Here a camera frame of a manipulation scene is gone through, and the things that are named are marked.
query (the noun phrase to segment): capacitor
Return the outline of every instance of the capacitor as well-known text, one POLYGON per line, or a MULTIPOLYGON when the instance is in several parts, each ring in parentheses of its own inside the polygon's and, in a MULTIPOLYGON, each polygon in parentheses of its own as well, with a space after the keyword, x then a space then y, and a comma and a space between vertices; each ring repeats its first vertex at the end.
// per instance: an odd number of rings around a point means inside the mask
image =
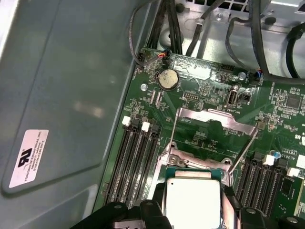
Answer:
POLYGON ((173 69, 166 69, 158 75, 157 81, 163 90, 171 91, 178 86, 179 75, 173 69))
POLYGON ((282 156, 280 152, 275 151, 275 150, 271 150, 271 151, 270 151, 270 155, 273 155, 274 158, 275 158, 276 160, 277 160, 277 159, 280 159, 281 156, 282 156))

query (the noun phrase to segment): mounting screw hole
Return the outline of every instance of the mounting screw hole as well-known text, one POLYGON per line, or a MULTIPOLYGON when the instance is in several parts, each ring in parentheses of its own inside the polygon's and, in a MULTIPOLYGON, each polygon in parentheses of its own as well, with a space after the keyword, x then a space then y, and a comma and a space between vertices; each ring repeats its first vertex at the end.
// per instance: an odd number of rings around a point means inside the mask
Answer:
POLYGON ((181 3, 179 3, 179 4, 177 4, 176 5, 176 11, 178 12, 178 13, 182 13, 183 11, 184 11, 184 5, 183 4, 181 4, 181 3))
POLYGON ((265 25, 273 25, 276 23, 276 18, 275 17, 268 17, 264 21, 265 25))

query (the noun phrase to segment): screw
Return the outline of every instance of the screw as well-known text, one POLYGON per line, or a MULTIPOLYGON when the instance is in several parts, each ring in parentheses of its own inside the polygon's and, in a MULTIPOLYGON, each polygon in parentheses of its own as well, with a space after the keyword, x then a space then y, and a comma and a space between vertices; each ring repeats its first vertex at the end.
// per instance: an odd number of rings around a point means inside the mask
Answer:
POLYGON ((141 90, 145 92, 147 89, 148 89, 148 85, 145 84, 145 83, 142 83, 141 84, 141 90))
POLYGON ((170 158, 170 163, 174 164, 176 162, 176 158, 175 157, 171 157, 170 158))
POLYGON ((239 89, 239 86, 238 85, 234 85, 233 89, 237 91, 239 89))
POLYGON ((255 214, 256 213, 256 211, 252 208, 247 208, 246 211, 249 212, 250 214, 255 214))
POLYGON ((216 20, 218 20, 218 21, 221 21, 222 18, 223 18, 223 14, 222 14, 222 13, 219 13, 219 14, 216 16, 216 20))
POLYGON ((240 72, 238 75, 237 75, 238 79, 239 80, 245 80, 246 77, 247 77, 247 74, 244 73, 244 72, 240 72))
POLYGON ((287 220, 291 223, 298 223, 299 221, 297 221, 295 218, 293 217, 287 217, 287 220))
POLYGON ((269 15, 272 15, 272 14, 274 14, 274 12, 275 12, 274 10, 269 10, 269 11, 268 11, 268 14, 269 14, 269 15))

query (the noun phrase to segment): integrated circuit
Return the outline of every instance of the integrated circuit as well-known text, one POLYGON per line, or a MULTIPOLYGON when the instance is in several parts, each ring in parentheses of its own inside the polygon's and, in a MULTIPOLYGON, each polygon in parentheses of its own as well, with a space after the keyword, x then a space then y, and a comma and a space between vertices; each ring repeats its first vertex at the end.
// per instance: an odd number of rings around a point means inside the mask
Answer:
POLYGON ((299 109, 301 103, 301 98, 296 95, 288 95, 286 107, 293 109, 299 109))
POLYGON ((286 195, 286 196, 290 195, 292 184, 293 184, 293 182, 291 180, 284 178, 282 188, 281 188, 281 191, 284 195, 286 195))
POLYGON ((265 122, 257 122, 257 128, 260 130, 265 130, 266 123, 265 122))

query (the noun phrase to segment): motherboard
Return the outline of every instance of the motherboard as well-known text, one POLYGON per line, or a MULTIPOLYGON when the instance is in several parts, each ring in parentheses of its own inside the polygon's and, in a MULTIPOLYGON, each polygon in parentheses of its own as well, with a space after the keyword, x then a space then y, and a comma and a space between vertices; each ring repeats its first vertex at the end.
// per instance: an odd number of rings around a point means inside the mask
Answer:
MULTIPOLYGON (((145 48, 139 56, 145 61, 160 53, 145 48)), ((181 108, 223 112, 256 127, 255 140, 234 170, 237 198, 271 218, 305 218, 305 87, 263 81, 260 73, 173 53, 134 70, 95 210, 113 201, 131 207, 146 199, 171 137, 177 149, 194 158, 234 163, 249 136, 217 121, 182 118, 175 123, 181 108)))

